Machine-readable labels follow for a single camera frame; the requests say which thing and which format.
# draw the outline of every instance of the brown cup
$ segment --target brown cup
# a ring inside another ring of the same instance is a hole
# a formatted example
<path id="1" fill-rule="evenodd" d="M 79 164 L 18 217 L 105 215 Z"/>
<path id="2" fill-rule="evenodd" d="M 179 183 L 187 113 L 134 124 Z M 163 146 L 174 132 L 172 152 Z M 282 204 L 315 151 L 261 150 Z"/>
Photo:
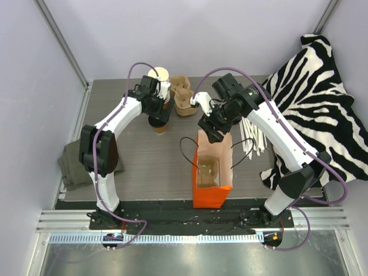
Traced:
<path id="1" fill-rule="evenodd" d="M 148 117 L 149 125 L 154 129 L 156 134 L 164 134 L 167 128 L 167 124 L 153 117 Z"/>

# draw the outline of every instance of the black handle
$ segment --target black handle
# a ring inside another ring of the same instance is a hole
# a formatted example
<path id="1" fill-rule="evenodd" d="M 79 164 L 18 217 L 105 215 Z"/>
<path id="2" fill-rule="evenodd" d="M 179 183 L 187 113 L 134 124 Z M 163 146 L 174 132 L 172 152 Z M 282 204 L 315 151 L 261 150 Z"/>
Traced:
<path id="1" fill-rule="evenodd" d="M 242 140 L 242 141 L 240 141 L 240 142 L 237 142 L 237 143 L 235 143 L 234 145 L 238 145 L 238 144 L 240 144 L 240 143 L 242 143 L 242 142 L 245 142 L 245 141 L 247 141 L 247 140 L 252 140 L 252 147 L 251 147 L 251 149 L 247 152 L 247 154 L 239 161 L 239 162 L 237 162 L 235 165 L 233 165 L 230 169 L 232 169 L 232 168 L 234 168 L 235 166 L 237 166 L 237 165 L 239 165 L 250 153 L 251 153 L 251 151 L 253 150 L 253 146 L 254 146 L 254 139 L 253 138 L 246 138 L 246 139 L 244 139 L 244 140 Z"/>
<path id="2" fill-rule="evenodd" d="M 194 164 L 192 161 L 190 161 L 190 160 L 189 160 L 189 158 L 188 158 L 188 157 L 186 157 L 186 156 L 185 156 L 185 154 L 184 154 L 184 152 L 183 152 L 183 149 L 182 149 L 182 141 L 183 141 L 184 139 L 192 140 L 192 141 L 197 145 L 197 148 L 198 148 L 199 146 L 198 146 L 198 144 L 197 144 L 197 142 L 196 142 L 196 141 L 194 141 L 192 138 L 187 137 L 187 136 L 185 136 L 185 137 L 181 138 L 181 139 L 180 139 L 180 142 L 179 142 L 180 151 L 181 151 L 182 155 L 184 156 L 184 158 L 185 158 L 186 160 L 188 160 L 192 165 L 194 165 L 194 166 L 196 166 L 196 167 L 198 168 L 198 166 L 197 166 L 196 164 Z"/>

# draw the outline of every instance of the zebra stripe fabric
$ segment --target zebra stripe fabric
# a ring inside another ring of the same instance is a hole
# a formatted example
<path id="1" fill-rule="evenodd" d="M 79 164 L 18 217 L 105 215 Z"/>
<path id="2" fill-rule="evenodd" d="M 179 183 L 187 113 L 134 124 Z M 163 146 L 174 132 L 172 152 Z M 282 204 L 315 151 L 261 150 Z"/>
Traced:
<path id="1" fill-rule="evenodd" d="M 327 151 L 331 166 L 345 179 L 368 180 L 368 133 L 351 108 L 354 97 L 344 89 L 332 47 L 324 36 L 301 37 L 302 51 L 263 86 L 296 131 L 319 152 Z M 275 151 L 274 168 L 263 171 L 263 183 L 276 189 L 289 170 Z M 328 171 L 315 186 L 335 177 Z"/>

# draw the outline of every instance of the wooden table surface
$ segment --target wooden table surface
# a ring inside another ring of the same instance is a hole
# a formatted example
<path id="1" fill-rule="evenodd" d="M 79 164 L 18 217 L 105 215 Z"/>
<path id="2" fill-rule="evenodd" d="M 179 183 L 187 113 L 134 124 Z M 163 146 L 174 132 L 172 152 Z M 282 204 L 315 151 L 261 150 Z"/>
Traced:
<path id="1" fill-rule="evenodd" d="M 236 77 L 243 86 L 248 80 Z M 256 76 L 262 82 L 266 76 Z M 194 90 L 201 78 L 189 78 Z M 216 95 L 211 85 L 218 77 L 204 81 L 200 91 Z M 84 124 L 94 125 L 106 117 L 120 102 L 124 93 L 125 79 L 95 80 L 91 90 Z M 132 79 L 131 87 L 140 79 Z M 116 190 L 121 200 L 176 200 L 191 198 L 191 164 L 184 159 L 179 150 L 179 140 L 188 136 L 196 139 L 197 125 L 202 110 L 188 117 L 180 117 L 172 110 L 166 133 L 157 135 L 148 124 L 148 117 L 141 114 L 135 118 L 117 139 L 124 172 L 115 176 Z M 239 125 L 231 130 L 233 143 L 241 140 Z M 183 142 L 183 150 L 191 159 L 195 145 L 189 140 Z M 233 150 L 233 162 L 244 156 L 239 144 Z M 273 153 L 265 150 L 260 156 L 253 153 L 252 160 L 246 158 L 233 169 L 233 189 L 229 198 L 266 198 L 272 190 L 265 187 L 259 173 L 273 166 Z M 308 191 L 311 196 L 321 196 L 319 188 Z M 81 187 L 66 192 L 66 201 L 95 201 L 93 186 Z"/>

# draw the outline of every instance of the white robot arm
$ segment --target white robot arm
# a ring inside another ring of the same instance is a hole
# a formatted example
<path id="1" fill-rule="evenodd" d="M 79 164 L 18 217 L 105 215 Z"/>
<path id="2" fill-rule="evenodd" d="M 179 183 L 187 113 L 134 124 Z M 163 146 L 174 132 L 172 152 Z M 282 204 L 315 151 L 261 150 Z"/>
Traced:
<path id="1" fill-rule="evenodd" d="M 138 115 L 145 113 L 162 122 L 167 122 L 174 106 L 174 99 L 170 99 L 170 83 L 160 81 L 150 76 L 143 76 L 141 83 L 129 91 L 129 96 L 123 98 L 116 108 L 103 120 L 94 126 L 85 125 L 80 134 L 79 160 L 89 172 L 94 182 L 96 193 L 100 194 L 105 206 L 120 215 L 120 200 L 116 194 L 113 171 L 118 162 L 116 138 L 124 128 Z M 98 191 L 96 188 L 93 166 L 93 137 L 103 125 L 103 131 L 98 137 Z M 111 217 L 101 200 L 97 198 L 97 213 L 99 216 Z"/>
<path id="2" fill-rule="evenodd" d="M 234 121 L 240 116 L 247 117 L 267 136 L 277 150 L 277 154 L 282 156 L 290 169 L 290 173 L 279 180 L 279 185 L 272 196 L 261 206 L 264 209 L 263 221 L 272 222 L 294 200 L 315 184 L 325 171 L 322 165 L 305 152 L 315 153 L 326 163 L 331 161 L 331 157 L 326 152 L 318 153 L 296 132 L 265 90 L 263 92 L 268 95 L 271 107 L 277 112 L 279 117 L 277 120 L 253 85 L 244 88 L 231 74 L 226 74 L 212 87 L 222 99 L 222 103 L 214 103 L 206 92 L 199 92 L 191 99 L 193 107 L 201 105 L 204 111 L 204 116 L 198 124 L 207 133 L 210 143 L 222 141 L 221 133 L 229 132 Z M 281 123 L 304 146 L 305 151 L 290 137 Z"/>

